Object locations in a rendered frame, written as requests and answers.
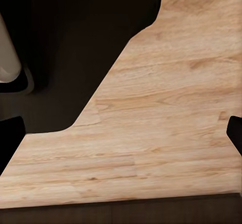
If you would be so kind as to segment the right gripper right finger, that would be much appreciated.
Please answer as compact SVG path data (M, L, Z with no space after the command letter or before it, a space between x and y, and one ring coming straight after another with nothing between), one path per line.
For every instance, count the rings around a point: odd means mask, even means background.
M231 116L226 133L239 153L242 155L242 118Z

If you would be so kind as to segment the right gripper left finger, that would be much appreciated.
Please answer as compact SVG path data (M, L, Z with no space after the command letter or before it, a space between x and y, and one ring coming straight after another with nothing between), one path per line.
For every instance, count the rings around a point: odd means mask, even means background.
M25 134L21 116L0 122L0 176Z

